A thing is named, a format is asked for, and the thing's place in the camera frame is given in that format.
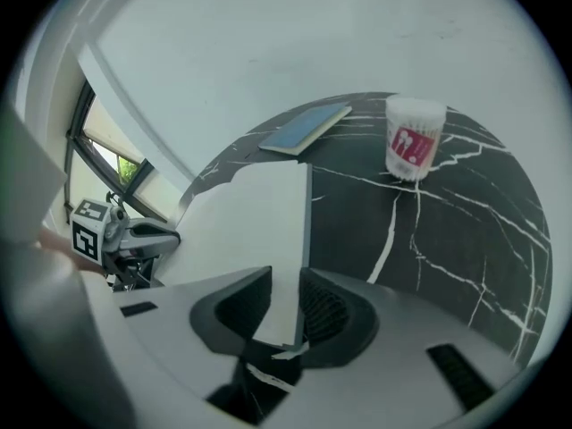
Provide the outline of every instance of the black strip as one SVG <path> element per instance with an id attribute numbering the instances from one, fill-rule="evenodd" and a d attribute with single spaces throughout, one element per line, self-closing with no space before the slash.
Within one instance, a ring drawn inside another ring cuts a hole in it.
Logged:
<path id="1" fill-rule="evenodd" d="M 69 224 L 70 223 L 70 215 L 73 211 L 73 206 L 70 202 L 63 202 L 63 208 L 65 209 L 65 221 Z"/>
<path id="2" fill-rule="evenodd" d="M 165 235 L 172 235 L 181 241 L 181 235 L 178 232 L 162 224 L 136 223 L 129 227 L 133 237 L 164 237 Z"/>
<path id="3" fill-rule="evenodd" d="M 145 313 L 146 311 L 155 310 L 157 305 L 153 302 L 140 302 L 134 305 L 128 305 L 127 307 L 121 307 L 120 310 L 123 313 L 123 316 L 126 318 L 130 316 L 140 315 L 141 313 Z"/>
<path id="4" fill-rule="evenodd" d="M 73 144 L 68 139 L 65 147 L 65 159 L 63 161 L 63 171 L 67 175 L 65 184 L 63 185 L 63 201 L 64 205 L 70 203 L 70 178 L 72 176 L 72 160 L 73 160 Z"/>
<path id="5" fill-rule="evenodd" d="M 492 388 L 453 345 L 430 348 L 427 354 L 466 411 L 472 410 L 493 395 Z"/>
<path id="6" fill-rule="evenodd" d="M 76 139 L 81 134 L 86 118 L 88 117 L 89 108 L 91 108 L 91 104 L 95 98 L 96 93 L 86 81 L 81 88 L 78 104 L 76 104 L 73 117 L 71 118 L 71 126 L 68 133 L 70 139 Z"/>

